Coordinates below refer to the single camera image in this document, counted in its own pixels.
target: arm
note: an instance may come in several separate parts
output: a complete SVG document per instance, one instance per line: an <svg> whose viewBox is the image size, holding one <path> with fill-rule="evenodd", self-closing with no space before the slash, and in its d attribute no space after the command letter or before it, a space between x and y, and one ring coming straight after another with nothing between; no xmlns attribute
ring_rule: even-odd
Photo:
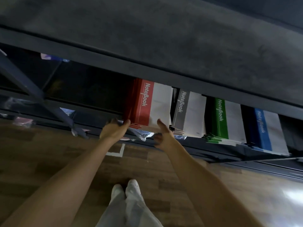
<svg viewBox="0 0 303 227"><path fill-rule="evenodd" d="M125 134L130 121L107 124L97 146L55 174L2 227L70 226L105 154Z"/></svg>
<svg viewBox="0 0 303 227"><path fill-rule="evenodd" d="M162 135L155 136L155 147L168 155L206 227L262 226L214 174L187 153L165 124L158 120L158 125Z"/></svg>

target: foot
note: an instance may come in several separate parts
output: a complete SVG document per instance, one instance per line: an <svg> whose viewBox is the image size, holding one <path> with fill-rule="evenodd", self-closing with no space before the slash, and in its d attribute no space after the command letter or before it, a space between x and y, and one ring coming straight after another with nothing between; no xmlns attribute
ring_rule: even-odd
<svg viewBox="0 0 303 227"><path fill-rule="evenodd" d="M132 194L132 195L134 195L135 197L139 198L140 200L142 200L144 202L144 199L141 195L139 184L138 184L136 179L129 180L129 182L127 184L127 187L126 187L126 190L125 190L125 194L126 194L127 197L130 194Z"/></svg>
<svg viewBox="0 0 303 227"><path fill-rule="evenodd" d="M114 185L112 189L112 196L111 196L111 201L109 204L115 199L116 196L118 196L120 193L124 193L123 188L120 184Z"/></svg>

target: wooden floor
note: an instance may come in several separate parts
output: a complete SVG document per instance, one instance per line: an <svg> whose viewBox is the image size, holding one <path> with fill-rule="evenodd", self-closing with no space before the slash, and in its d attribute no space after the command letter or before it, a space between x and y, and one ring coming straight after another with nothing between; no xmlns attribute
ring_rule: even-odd
<svg viewBox="0 0 303 227"><path fill-rule="evenodd" d="M22 129L0 123L0 222L69 161L96 140L70 132ZM119 152L116 144L111 152ZM303 226L303 184L244 170L210 165L265 226ZM203 226L165 153L126 145L123 157L106 156L79 209L74 227L95 226L112 186L138 180L147 206L164 227Z"/></svg>

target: person's right hand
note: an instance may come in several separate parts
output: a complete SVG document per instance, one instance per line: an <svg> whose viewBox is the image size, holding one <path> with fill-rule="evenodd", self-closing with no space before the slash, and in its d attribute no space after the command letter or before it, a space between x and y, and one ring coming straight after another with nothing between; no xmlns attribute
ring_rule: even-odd
<svg viewBox="0 0 303 227"><path fill-rule="evenodd" d="M172 131L160 119L157 120L157 124L161 129L161 134L154 136L157 143L155 147L167 151L178 141L174 138Z"/></svg>

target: white pants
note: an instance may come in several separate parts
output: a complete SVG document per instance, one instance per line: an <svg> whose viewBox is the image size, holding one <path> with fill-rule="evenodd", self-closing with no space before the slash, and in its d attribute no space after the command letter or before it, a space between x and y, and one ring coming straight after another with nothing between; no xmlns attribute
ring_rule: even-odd
<svg viewBox="0 0 303 227"><path fill-rule="evenodd" d="M128 186L126 194L111 201L96 227L163 227L134 188Z"/></svg>

